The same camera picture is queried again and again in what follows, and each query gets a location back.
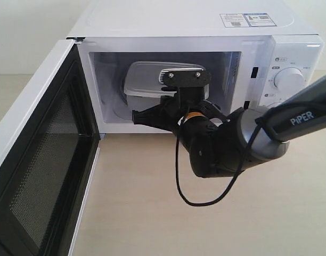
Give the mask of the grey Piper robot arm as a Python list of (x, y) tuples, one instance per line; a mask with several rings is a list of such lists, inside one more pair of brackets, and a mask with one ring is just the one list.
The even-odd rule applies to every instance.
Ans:
[(291, 140), (326, 128), (326, 75), (276, 107), (240, 107), (228, 115), (204, 97), (210, 72), (178, 69), (161, 79), (173, 96), (133, 111), (133, 123), (172, 132), (200, 178), (240, 174), (282, 157)]

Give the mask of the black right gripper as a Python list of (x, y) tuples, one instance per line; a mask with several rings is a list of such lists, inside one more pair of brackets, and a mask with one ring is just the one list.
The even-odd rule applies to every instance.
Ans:
[(164, 96), (160, 104), (143, 111), (132, 110), (135, 125), (144, 125), (172, 132), (180, 139), (210, 138), (218, 130), (213, 122), (225, 124), (227, 117), (219, 106), (208, 100), (179, 102), (175, 97)]

